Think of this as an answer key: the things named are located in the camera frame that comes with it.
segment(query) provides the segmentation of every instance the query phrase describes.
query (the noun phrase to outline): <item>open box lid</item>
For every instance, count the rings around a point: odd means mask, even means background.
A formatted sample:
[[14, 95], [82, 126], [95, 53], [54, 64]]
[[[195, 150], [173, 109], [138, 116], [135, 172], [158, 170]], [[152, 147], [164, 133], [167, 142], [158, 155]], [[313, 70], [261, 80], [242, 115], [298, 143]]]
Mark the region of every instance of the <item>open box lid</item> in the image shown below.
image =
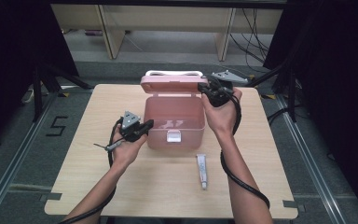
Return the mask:
[[141, 86], [146, 93], [200, 93], [197, 83], [208, 83], [199, 71], [156, 71], [151, 70], [141, 79]]

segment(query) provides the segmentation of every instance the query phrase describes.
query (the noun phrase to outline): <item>gray carpet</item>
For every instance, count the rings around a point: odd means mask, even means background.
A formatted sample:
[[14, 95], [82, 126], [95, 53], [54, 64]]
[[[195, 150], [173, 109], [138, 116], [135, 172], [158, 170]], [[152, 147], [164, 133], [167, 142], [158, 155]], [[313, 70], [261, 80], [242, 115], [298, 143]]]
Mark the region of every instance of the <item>gray carpet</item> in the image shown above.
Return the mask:
[[[139, 84], [141, 77], [148, 70], [199, 70], [204, 74], [227, 70], [227, 68], [217, 65], [190, 63], [76, 63], [76, 66], [81, 79], [91, 85], [99, 83]], [[246, 66], [232, 66], [228, 70], [242, 77], [250, 75], [259, 77], [261, 75]], [[60, 82], [62, 85], [72, 85], [64, 79], [60, 79]], [[257, 89], [261, 94], [271, 94], [272, 83], [273, 78], [260, 84]], [[89, 98], [90, 93], [70, 93], [68, 97], [55, 99], [32, 148], [13, 180], [9, 193], [0, 206], [0, 223], [55, 223], [62, 219], [61, 216], [49, 216], [44, 213], [43, 195], [49, 193], [54, 184]], [[261, 101], [266, 116], [279, 110], [276, 100], [262, 99]], [[33, 109], [32, 103], [19, 107], [0, 135], [2, 141], [0, 177], [32, 124]], [[351, 187], [335, 162], [326, 157], [328, 148], [312, 120], [307, 118], [307, 111], [304, 108], [298, 108], [296, 112], [297, 125], [328, 186], [337, 196], [339, 207], [342, 208], [345, 218], [348, 223], [358, 223], [358, 201], [353, 195]], [[65, 126], [62, 135], [47, 136], [49, 133], [59, 132], [57, 129], [50, 128], [57, 116], [67, 117], [67, 119], [59, 119], [56, 122], [57, 125]], [[301, 208], [298, 218], [292, 223], [331, 223], [282, 116], [274, 120], [271, 130], [289, 185]], [[289, 220], [274, 221], [275, 223], [290, 223]]]

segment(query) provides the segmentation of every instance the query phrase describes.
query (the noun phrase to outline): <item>person's left hand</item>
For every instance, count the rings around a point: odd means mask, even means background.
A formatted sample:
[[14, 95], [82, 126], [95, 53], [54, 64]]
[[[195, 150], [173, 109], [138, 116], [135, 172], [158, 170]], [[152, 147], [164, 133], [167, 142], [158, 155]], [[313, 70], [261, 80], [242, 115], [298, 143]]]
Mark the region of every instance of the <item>person's left hand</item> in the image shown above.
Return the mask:
[[[121, 127], [120, 124], [115, 129], [115, 134], [113, 135], [113, 142], [116, 142], [118, 139], [122, 138], [122, 135], [119, 132], [119, 128]], [[126, 140], [120, 140], [120, 146], [116, 147], [113, 150], [113, 158], [114, 163], [120, 163], [124, 165], [126, 168], [135, 161], [136, 157], [138, 156], [139, 149], [144, 144], [147, 139], [147, 134], [141, 136], [135, 142], [127, 142]]]

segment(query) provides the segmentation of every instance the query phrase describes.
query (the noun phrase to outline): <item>box handle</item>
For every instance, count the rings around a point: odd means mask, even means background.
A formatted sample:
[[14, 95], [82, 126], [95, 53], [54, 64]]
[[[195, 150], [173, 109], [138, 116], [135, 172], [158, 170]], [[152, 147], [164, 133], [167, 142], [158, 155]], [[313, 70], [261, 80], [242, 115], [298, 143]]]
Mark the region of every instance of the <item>box handle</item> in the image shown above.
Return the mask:
[[167, 131], [167, 142], [180, 143], [182, 142], [182, 135], [180, 130], [168, 130]]
[[200, 76], [202, 77], [202, 72], [199, 71], [157, 71], [150, 70], [147, 71], [146, 76]]

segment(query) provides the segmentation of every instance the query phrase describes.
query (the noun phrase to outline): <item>pink storage box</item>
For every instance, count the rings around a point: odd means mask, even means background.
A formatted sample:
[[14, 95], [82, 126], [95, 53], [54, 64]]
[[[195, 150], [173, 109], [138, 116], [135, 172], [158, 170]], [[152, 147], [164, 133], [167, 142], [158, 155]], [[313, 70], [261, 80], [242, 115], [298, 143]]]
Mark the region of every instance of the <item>pink storage box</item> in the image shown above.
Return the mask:
[[147, 144], [153, 149], [200, 147], [205, 129], [197, 83], [205, 82], [198, 71], [148, 71], [141, 85], [147, 98], [144, 120], [153, 119]]

